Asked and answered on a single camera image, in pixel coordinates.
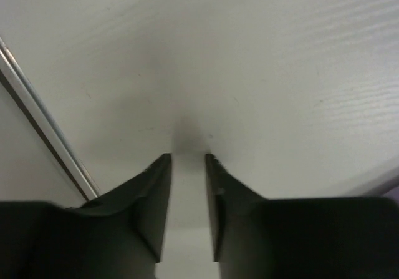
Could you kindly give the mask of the purple t-shirt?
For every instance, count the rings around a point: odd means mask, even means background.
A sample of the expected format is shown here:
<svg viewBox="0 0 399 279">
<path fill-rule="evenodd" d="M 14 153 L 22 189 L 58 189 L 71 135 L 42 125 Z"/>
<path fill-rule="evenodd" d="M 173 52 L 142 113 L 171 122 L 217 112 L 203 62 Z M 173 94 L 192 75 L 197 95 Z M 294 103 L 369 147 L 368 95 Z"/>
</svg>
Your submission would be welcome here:
<svg viewBox="0 0 399 279">
<path fill-rule="evenodd" d="M 388 191 L 385 196 L 399 202 L 399 186 Z"/>
</svg>

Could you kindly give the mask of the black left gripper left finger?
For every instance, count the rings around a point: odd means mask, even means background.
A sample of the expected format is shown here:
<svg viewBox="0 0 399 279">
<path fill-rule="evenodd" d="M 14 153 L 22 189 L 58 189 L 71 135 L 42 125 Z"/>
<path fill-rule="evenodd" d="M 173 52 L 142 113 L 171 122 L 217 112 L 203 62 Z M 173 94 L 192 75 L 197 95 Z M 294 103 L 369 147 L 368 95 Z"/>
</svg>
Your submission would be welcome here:
<svg viewBox="0 0 399 279">
<path fill-rule="evenodd" d="M 161 261 L 171 155 L 81 207 L 1 203 L 2 278 L 154 278 Z"/>
</svg>

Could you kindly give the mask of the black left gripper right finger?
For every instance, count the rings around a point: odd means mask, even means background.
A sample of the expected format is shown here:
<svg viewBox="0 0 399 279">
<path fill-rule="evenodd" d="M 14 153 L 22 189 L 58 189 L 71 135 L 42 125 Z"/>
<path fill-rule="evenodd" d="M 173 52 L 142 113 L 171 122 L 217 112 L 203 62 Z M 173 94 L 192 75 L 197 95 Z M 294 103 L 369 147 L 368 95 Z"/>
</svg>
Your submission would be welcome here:
<svg viewBox="0 0 399 279">
<path fill-rule="evenodd" d="M 398 204 L 386 197 L 267 199 L 206 154 L 221 278 L 397 278 Z"/>
</svg>

